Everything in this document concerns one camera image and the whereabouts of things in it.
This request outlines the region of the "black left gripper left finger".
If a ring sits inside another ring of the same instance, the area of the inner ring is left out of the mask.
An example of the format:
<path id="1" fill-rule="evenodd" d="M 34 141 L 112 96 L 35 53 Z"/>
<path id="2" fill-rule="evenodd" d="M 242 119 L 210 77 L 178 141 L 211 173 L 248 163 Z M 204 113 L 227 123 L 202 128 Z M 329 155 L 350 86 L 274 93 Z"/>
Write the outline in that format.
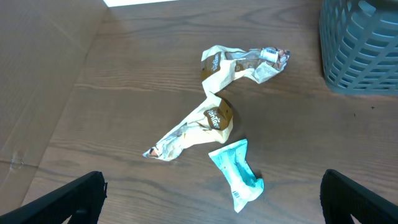
<path id="1" fill-rule="evenodd" d="M 107 186 L 101 172 L 89 172 L 31 203 L 1 215 L 1 224 L 96 224 L 107 198 Z"/>

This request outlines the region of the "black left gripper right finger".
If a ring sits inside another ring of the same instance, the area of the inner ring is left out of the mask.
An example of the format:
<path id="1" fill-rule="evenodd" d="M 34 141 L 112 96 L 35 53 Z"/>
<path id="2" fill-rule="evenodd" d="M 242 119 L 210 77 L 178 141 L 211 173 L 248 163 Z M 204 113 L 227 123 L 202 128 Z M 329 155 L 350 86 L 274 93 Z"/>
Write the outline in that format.
<path id="1" fill-rule="evenodd" d="M 397 205 L 334 169 L 323 175 L 320 201 L 326 224 L 397 224 Z"/>

